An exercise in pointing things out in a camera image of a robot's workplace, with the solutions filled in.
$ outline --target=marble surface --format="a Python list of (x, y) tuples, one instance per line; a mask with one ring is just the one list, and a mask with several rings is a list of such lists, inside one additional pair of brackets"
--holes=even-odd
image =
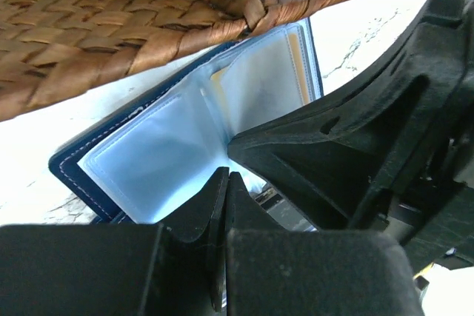
[[(425, 0), (352, 0), (311, 18), (326, 93), (378, 58)], [(87, 223), (94, 214), (47, 169), (75, 135), (159, 83), (198, 55), (175, 61), (154, 78), (126, 78), (78, 98), (0, 123), (0, 225)]]

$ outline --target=open wallet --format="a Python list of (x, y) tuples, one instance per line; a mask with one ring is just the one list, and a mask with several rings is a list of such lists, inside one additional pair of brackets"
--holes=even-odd
[(247, 189), (260, 192), (265, 182), (227, 157), (228, 143), (321, 96), (305, 19), (212, 49), (65, 144), (50, 171), (96, 222), (154, 223), (217, 167), (240, 172)]

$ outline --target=wicker basket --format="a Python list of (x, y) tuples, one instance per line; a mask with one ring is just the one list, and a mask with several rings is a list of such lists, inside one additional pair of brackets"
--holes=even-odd
[(0, 120), (346, 0), (0, 0)]

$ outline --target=blue wallet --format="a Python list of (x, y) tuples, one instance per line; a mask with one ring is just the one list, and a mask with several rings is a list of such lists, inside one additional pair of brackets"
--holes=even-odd
[(65, 144), (50, 171), (96, 222), (154, 223), (217, 167), (258, 192), (265, 182), (227, 157), (230, 139), (322, 94), (310, 22), (301, 20), (214, 48)]

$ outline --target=woven basket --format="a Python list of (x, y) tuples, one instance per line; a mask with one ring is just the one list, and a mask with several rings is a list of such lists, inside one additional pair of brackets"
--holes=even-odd
[(0, 120), (346, 0), (0, 0)]

